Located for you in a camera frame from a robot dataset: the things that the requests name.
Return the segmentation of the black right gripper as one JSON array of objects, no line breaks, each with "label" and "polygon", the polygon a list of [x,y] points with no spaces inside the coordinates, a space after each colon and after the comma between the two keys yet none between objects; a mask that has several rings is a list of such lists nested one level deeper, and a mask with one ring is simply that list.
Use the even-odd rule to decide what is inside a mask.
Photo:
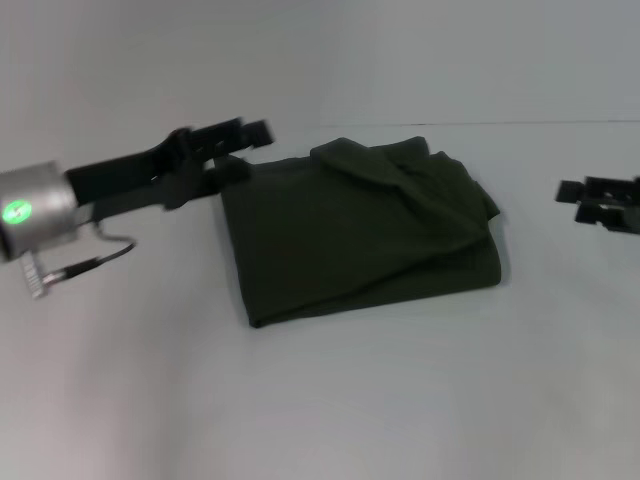
[{"label": "black right gripper", "polygon": [[582,181],[562,180],[556,201],[580,203],[575,216],[577,223],[599,224],[613,232],[639,232],[639,177],[632,180],[596,177],[585,177]]}]

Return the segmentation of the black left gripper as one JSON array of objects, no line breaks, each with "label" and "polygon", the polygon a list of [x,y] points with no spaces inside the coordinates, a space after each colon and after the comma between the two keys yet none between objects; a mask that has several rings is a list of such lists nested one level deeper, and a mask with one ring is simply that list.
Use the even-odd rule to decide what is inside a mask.
[{"label": "black left gripper", "polygon": [[[200,129],[179,128],[160,144],[125,157],[65,172],[77,203],[96,211],[132,211],[159,205],[166,210],[195,199],[205,184],[208,153],[234,153],[273,144],[265,120],[241,118]],[[251,164],[232,155],[214,158],[206,179],[235,184],[251,177]]]}]

